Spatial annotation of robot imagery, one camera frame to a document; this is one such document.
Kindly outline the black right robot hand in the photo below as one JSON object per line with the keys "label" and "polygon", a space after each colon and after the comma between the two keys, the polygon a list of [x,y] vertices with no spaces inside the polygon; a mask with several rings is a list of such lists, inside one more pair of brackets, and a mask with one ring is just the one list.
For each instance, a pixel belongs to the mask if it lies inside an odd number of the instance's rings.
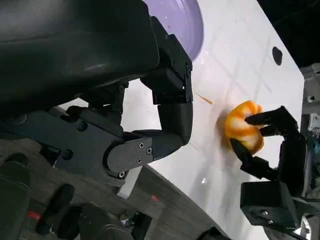
{"label": "black right robot hand", "polygon": [[262,125],[257,131],[263,138],[282,136],[283,141],[280,145],[278,167],[272,169],[268,161],[253,156],[240,140],[232,137],[230,144],[242,162],[240,169],[258,179],[283,182],[293,197],[304,197],[310,183],[308,147],[294,117],[281,106],[275,110],[248,116],[244,120],[253,126]]}

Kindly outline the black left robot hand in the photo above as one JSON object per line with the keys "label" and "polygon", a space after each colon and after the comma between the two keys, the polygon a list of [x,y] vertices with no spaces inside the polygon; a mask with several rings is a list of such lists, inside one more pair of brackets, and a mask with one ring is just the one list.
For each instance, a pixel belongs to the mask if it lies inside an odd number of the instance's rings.
{"label": "black left robot hand", "polygon": [[[192,61],[141,0],[3,0],[0,136],[27,138],[54,167],[120,187],[192,133]],[[124,131],[132,80],[160,129]]]}

